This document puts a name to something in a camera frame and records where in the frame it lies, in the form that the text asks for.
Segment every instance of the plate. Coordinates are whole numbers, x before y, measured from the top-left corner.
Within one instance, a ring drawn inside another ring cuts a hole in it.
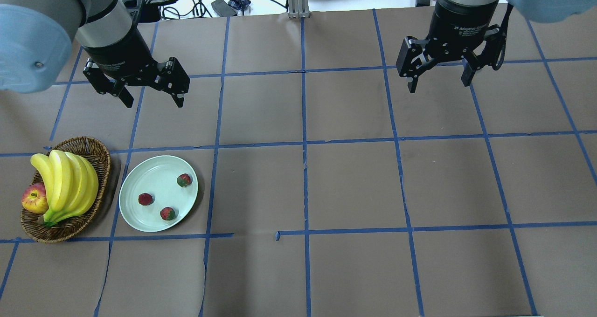
[[[187,187],[176,183],[181,174],[188,174],[192,179]],[[142,232],[166,230],[179,223],[193,208],[198,191],[197,175],[190,164],[176,156],[155,156],[136,166],[122,183],[118,195],[120,213],[126,223]],[[139,204],[139,194],[144,192],[153,196],[153,204]],[[174,219],[162,219],[160,211],[165,207],[174,209]]]

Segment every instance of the blue tape line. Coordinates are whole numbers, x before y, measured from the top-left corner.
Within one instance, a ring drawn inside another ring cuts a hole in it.
[[[220,74],[220,101],[218,102],[218,119],[215,128],[214,145],[214,165],[211,169],[211,189],[209,190],[209,210],[207,212],[207,238],[205,239],[205,249],[203,250],[203,266],[205,267],[205,279],[203,280],[203,298],[201,299],[201,309],[199,317],[203,317],[203,304],[205,303],[205,290],[207,289],[207,264],[209,261],[209,243],[211,235],[211,221],[214,212],[214,194],[215,194],[215,176],[218,165],[218,152],[220,147],[220,131],[222,129],[222,103],[224,101],[224,79],[226,78],[226,59],[228,57],[228,36],[230,33],[230,17],[226,18],[226,32],[224,33],[224,53],[222,55],[222,73]]]
[[[307,80],[305,58],[305,18],[300,19],[300,52],[301,52],[301,113],[303,118],[303,206],[305,230],[309,230],[309,171],[307,168]],[[309,235],[305,235],[305,300],[306,314],[311,317],[311,247]]]
[[[393,232],[442,232],[442,231],[467,231],[467,230],[499,230],[514,228],[539,228],[539,227],[583,227],[597,226],[597,221],[562,221],[555,223],[520,223],[520,224],[487,224],[487,225],[461,225],[461,226],[417,226],[417,227],[378,227],[378,228],[332,228],[321,230],[288,230],[277,231],[276,240],[285,235],[317,235],[317,234],[375,234]]]
[[[152,37],[152,42],[151,42],[151,47],[149,48],[149,52],[151,54],[153,54],[153,47],[155,47],[155,40],[156,40],[156,36],[158,35],[158,28],[160,27],[160,22],[156,22],[155,27],[153,28],[153,37]],[[145,86],[143,86],[143,88],[141,88],[141,94],[139,95],[139,101],[137,102],[137,111],[135,113],[135,121],[132,124],[132,130],[131,130],[131,138],[128,144],[128,153],[126,154],[126,163],[124,165],[124,171],[122,172],[122,181],[125,180],[126,178],[126,174],[128,173],[128,166],[131,162],[131,155],[132,155],[132,144],[135,141],[135,135],[137,132],[137,122],[139,121],[139,114],[141,112],[141,103],[143,102],[143,94],[145,92]],[[106,288],[106,281],[107,281],[107,277],[108,277],[108,270],[110,268],[110,259],[111,259],[111,249],[112,249],[112,245],[114,243],[114,234],[116,232],[116,227],[117,227],[117,223],[118,223],[118,214],[120,213],[120,202],[117,202],[117,206],[114,209],[114,217],[112,219],[112,226],[110,229],[110,239],[108,240],[108,260],[106,263],[106,273],[104,275],[104,283],[102,285],[102,291],[100,292],[100,298],[97,301],[97,305],[95,310],[93,311],[93,316],[97,317],[100,311],[100,306],[102,305],[102,297],[104,295],[104,289]]]
[[[533,132],[533,133],[497,133],[487,134],[488,137],[537,137],[537,136],[568,136],[573,135],[573,131],[561,132]]]
[[[419,137],[399,137],[399,141],[420,141],[420,140],[447,140],[454,138],[482,138],[483,134],[469,134],[460,136],[419,136]]]
[[[73,77],[75,77],[76,66],[79,64],[81,53],[83,53],[83,47],[79,48],[79,54],[77,54],[76,56],[75,64],[73,65],[73,70],[70,73],[69,83],[66,84],[66,90],[64,90],[64,96],[62,96],[62,102],[60,103],[60,108],[58,109],[58,115],[56,116],[56,121],[54,121],[54,127],[52,128],[52,134],[49,136],[50,141],[54,141],[54,136],[56,135],[56,130],[58,129],[58,122],[60,122],[60,117],[62,117],[62,110],[64,109],[64,104],[66,103],[66,97],[69,94]]]
[[[307,145],[328,145],[331,143],[367,143],[367,142],[391,142],[394,138],[356,138],[347,140],[311,140],[307,141]]]
[[[375,31],[377,32],[377,41],[379,43],[379,51],[382,57],[382,65],[384,66],[383,69],[383,79],[386,85],[386,98],[388,99],[388,111],[390,113],[390,123],[392,124],[392,133],[394,134],[394,146],[396,147],[396,162],[398,168],[398,175],[400,177],[400,191],[403,197],[403,206],[404,206],[404,217],[407,224],[407,229],[409,230],[409,248],[411,253],[411,262],[412,262],[412,275],[414,277],[414,285],[417,294],[417,303],[418,303],[418,313],[421,317],[425,316],[425,311],[423,307],[423,295],[421,293],[421,283],[419,281],[418,276],[418,265],[417,265],[417,255],[414,246],[414,238],[412,237],[412,225],[409,215],[409,207],[407,207],[407,198],[404,192],[404,171],[403,171],[403,163],[400,154],[400,142],[398,140],[398,133],[396,129],[396,122],[394,121],[394,107],[392,106],[392,96],[390,94],[390,84],[388,82],[388,69],[386,69],[386,56],[383,51],[383,43],[382,43],[382,34],[379,29],[379,22],[377,21],[377,13],[375,9],[373,9],[373,20],[375,22]]]
[[[132,148],[131,152],[163,152],[163,151],[194,151],[196,149],[213,149],[213,145],[199,145],[197,147],[192,145],[183,145],[181,147],[153,147],[153,148]]]
[[[212,239],[232,238],[234,234],[161,234],[161,235],[138,235],[138,236],[81,236],[68,239],[66,242],[88,242],[88,241],[145,241],[145,240],[172,240],[172,239],[205,239],[209,236]]]
[[[191,75],[189,78],[220,78],[222,75],[220,73],[213,73],[209,75]]]
[[[541,49],[541,45],[539,44],[539,39],[537,39],[535,30],[533,29],[533,26],[531,25],[531,22],[529,20],[527,20],[527,26],[528,26],[529,30],[531,30],[531,35],[533,35],[533,40],[535,41],[535,45],[537,45],[537,49],[539,50],[539,54],[541,55],[541,59],[543,60],[543,65],[545,66],[545,69],[548,71],[549,79],[551,80],[552,85],[554,86],[554,89],[556,90],[556,94],[558,95],[559,101],[562,104],[562,108],[563,108],[564,112],[566,113],[566,117],[568,118],[570,126],[572,127],[574,135],[576,136],[576,140],[578,141],[580,150],[583,152],[584,160],[586,160],[587,165],[589,166],[589,171],[591,172],[591,175],[593,176],[593,181],[595,182],[595,185],[597,185],[597,174],[595,173],[595,168],[593,168],[593,163],[591,163],[591,159],[589,158],[587,149],[584,147],[583,139],[580,137],[580,134],[578,133],[578,129],[576,128],[576,124],[574,123],[574,120],[572,119],[570,110],[568,109],[566,102],[562,96],[562,93],[560,92],[558,83],[556,83],[556,80],[554,78],[554,74],[552,73],[551,69],[549,68],[549,64],[546,61],[545,55],[543,53],[543,49]]]
[[[578,131],[580,134],[597,134],[597,130],[585,130]],[[558,131],[558,132],[534,132],[534,133],[496,133],[487,134],[490,138],[499,137],[532,137],[532,136],[561,136],[561,135],[574,135],[573,131]],[[410,136],[410,137],[399,137],[399,141],[424,141],[424,140],[445,140],[445,139],[463,139],[463,138],[484,138],[483,134],[460,134],[460,135],[447,135],[447,136]],[[367,143],[367,142],[391,142],[393,138],[355,138],[355,139],[338,139],[338,140],[310,140],[307,141],[307,145],[326,145],[332,143]],[[302,145],[302,141],[289,141],[289,142],[267,142],[267,143],[240,143],[233,145],[219,145],[220,148],[248,148],[248,147],[277,147],[286,145]],[[180,147],[143,147],[130,149],[119,149],[110,151],[111,154],[122,154],[122,153],[138,153],[138,152],[162,152],[162,151],[194,151],[196,149],[213,149],[213,145],[200,145],[200,146],[180,146]],[[49,151],[51,147],[44,147],[45,150]],[[36,153],[0,153],[0,158],[6,157],[17,157],[17,156],[31,156]]]
[[[385,69],[385,65],[383,66],[361,66],[361,67],[335,67],[330,69],[305,69],[303,67],[304,72],[306,73],[313,73],[313,72],[335,72],[335,71],[362,71],[362,70],[382,70]]]
[[[280,71],[258,71],[258,72],[233,72],[226,73],[226,77],[239,77],[239,76],[262,76],[262,75],[287,75],[290,73],[300,73],[298,70],[280,70]]]
[[[8,266],[6,267],[6,272],[4,272],[4,278],[2,279],[2,285],[0,285],[0,300],[2,300],[2,294],[4,294],[4,288],[6,287],[6,282],[8,281],[8,275],[10,273],[10,270],[13,267],[14,257],[15,257],[15,255],[17,255],[18,248],[19,248],[19,241],[14,243],[13,252],[10,254],[10,259],[8,260]]]
[[[0,243],[15,243],[15,242],[18,242],[18,243],[32,243],[32,242],[35,242],[35,241],[33,239],[30,239],[30,238],[29,239],[22,239],[21,237],[17,237],[17,238],[14,238],[14,239],[2,239],[2,240],[0,240]]]
[[[522,223],[512,224],[512,226],[514,226],[515,228],[597,226],[597,221],[564,221],[561,223]]]
[[[6,154],[0,154],[0,158],[16,158],[16,157],[22,157],[22,156],[32,156],[36,153],[6,153]]]
[[[533,27],[529,27],[532,30],[532,34],[535,34],[535,30],[533,30]],[[535,43],[537,44],[537,47],[539,48],[539,42],[537,41],[537,39],[535,39]],[[573,58],[546,58],[545,59],[546,62],[582,62],[582,61],[597,61],[597,57],[573,57]]]
[[[301,141],[289,142],[265,142],[265,143],[241,143],[238,145],[219,145],[220,148],[251,148],[251,147],[282,147],[286,145],[302,145]]]
[[[529,285],[528,278],[527,278],[527,272],[525,270],[524,263],[522,261],[522,254],[520,251],[520,247],[518,245],[518,239],[516,238],[516,232],[514,231],[514,227],[512,226],[512,217],[510,217],[510,209],[508,208],[508,204],[506,202],[506,195],[504,194],[504,188],[501,184],[500,173],[497,170],[497,164],[495,162],[493,150],[491,149],[490,137],[487,135],[487,128],[485,125],[485,121],[483,119],[483,115],[481,113],[479,102],[477,100],[477,95],[475,93],[475,87],[473,86],[473,84],[471,84],[469,86],[469,88],[471,89],[471,95],[473,98],[473,102],[475,103],[475,109],[477,111],[477,116],[479,117],[479,123],[481,125],[481,130],[483,131],[483,134],[485,136],[487,152],[489,153],[491,167],[493,168],[493,173],[495,175],[495,181],[497,183],[497,187],[498,187],[500,197],[501,197],[501,203],[504,208],[504,213],[506,215],[506,221],[508,222],[510,236],[512,237],[512,243],[514,245],[514,252],[516,253],[516,259],[518,260],[518,266],[521,271],[521,276],[522,276],[522,281],[524,283],[525,291],[527,292],[529,306],[531,307],[531,312],[533,313],[533,315],[537,315],[537,308],[535,307],[535,300],[533,299],[533,294],[531,292],[531,286]]]

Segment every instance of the robotic arm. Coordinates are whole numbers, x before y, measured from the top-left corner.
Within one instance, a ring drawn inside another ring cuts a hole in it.
[[[0,90],[37,92],[53,85],[76,38],[90,56],[83,74],[99,94],[132,107],[125,86],[147,85],[182,107],[188,75],[176,58],[156,62],[137,29],[141,20],[160,19],[143,15],[151,1],[0,0]]]
[[[499,0],[437,0],[427,37],[405,37],[396,61],[399,75],[410,79],[410,92],[415,92],[420,75],[441,62],[466,60],[461,77],[465,86],[471,85],[475,72],[484,66],[499,70],[505,57],[508,19],[513,7],[529,20],[557,22],[597,3],[597,0],[508,1],[501,25],[489,26]],[[417,6],[428,2],[417,0]],[[475,49],[484,41],[483,51],[476,55]]]

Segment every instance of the banana bunch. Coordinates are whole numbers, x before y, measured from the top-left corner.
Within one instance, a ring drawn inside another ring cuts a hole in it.
[[[96,200],[99,181],[96,170],[85,158],[54,149],[49,156],[34,154],[30,162],[41,175],[49,209],[43,225],[82,215]]]

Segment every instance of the wicker basket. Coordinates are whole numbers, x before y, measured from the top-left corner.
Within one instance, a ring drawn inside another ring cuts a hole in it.
[[[71,152],[87,159],[96,170],[99,179],[99,187],[96,201],[91,208],[76,217],[71,217],[61,221],[53,227],[45,227],[38,224],[39,215],[29,212],[26,209],[21,210],[21,225],[25,232],[38,242],[61,242],[79,234],[93,220],[102,204],[104,193],[111,169],[110,153],[106,146],[100,141],[90,137],[74,137],[58,143],[53,149],[64,152]],[[41,176],[35,171],[34,183],[41,182]]]

